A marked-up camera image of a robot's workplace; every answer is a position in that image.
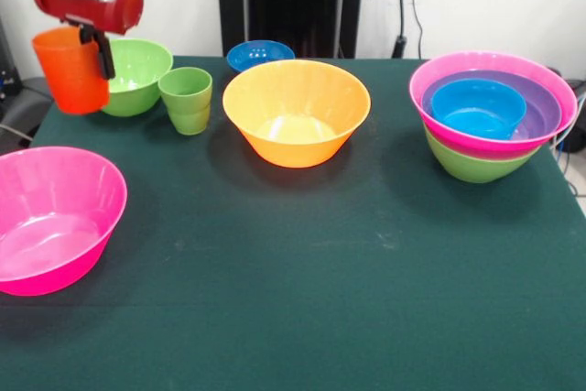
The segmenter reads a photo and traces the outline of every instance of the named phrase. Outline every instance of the orange cup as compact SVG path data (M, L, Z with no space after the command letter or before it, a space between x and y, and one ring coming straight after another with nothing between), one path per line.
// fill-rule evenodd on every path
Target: orange cup
M108 104L108 81L102 77L98 45L82 44L76 27L58 27L33 38L47 83L59 109L89 114Z

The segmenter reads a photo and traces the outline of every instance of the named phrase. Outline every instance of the green cup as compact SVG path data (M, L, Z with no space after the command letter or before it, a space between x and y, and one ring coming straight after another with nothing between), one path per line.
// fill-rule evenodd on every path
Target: green cup
M212 76L203 69L178 68L158 81L168 117L182 135L197 135L208 125Z

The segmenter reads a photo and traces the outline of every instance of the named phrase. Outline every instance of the cup rim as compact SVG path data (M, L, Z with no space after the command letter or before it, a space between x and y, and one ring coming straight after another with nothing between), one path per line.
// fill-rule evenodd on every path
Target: cup rim
M38 34L36 34L36 36L34 36L31 39L31 43L33 45L33 48L35 50L42 50L42 51L50 51L50 52L64 52L64 51L71 51L71 50L75 50L78 48L83 48L87 45L91 45L93 42L89 41L86 43L81 43L78 40L76 40L76 43L74 45L67 45L67 46L62 46L62 45L52 45L52 44L47 44L47 43L43 43L42 40L44 40L45 37L49 36L49 35L55 35L55 34L77 34L79 36L79 29L73 26L64 26L64 27L54 27L52 29L47 29L43 32L39 32Z
M208 79L208 84L203 89L200 89L197 92L192 92L192 93L178 94L178 93L173 93L173 92L169 92L169 91L165 90L165 88L161 85L161 82L164 79L166 79L167 77L171 76L172 74L174 74L175 72L178 72L178 71L196 71L199 73L203 72ZM195 66L183 66L180 68L171 69L171 70L165 72L165 74L162 75L157 81L157 86L158 86L158 89L161 91L161 93L164 93L166 95L173 96L173 97L179 98L179 99L190 98L193 95L198 95L200 93L206 92L208 89L210 89L212 87L212 84L213 84L212 75L209 72L207 72L205 69L196 68Z

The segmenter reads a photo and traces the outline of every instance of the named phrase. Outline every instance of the blue bowl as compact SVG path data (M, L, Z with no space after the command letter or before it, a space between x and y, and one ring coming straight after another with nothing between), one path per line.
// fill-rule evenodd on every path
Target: blue bowl
M519 92L498 81L459 80L436 90L431 110L436 120L460 132L506 140L527 106Z
M251 40L230 49L227 59L232 69L242 72L269 61L295 59L295 53L278 41Z

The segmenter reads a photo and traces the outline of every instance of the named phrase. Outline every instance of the orange bowl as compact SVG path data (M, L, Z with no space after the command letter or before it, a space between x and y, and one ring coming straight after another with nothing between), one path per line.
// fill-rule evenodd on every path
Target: orange bowl
M332 157L370 111L370 95L350 72L310 60L273 61L234 78L223 108L268 162L312 167Z

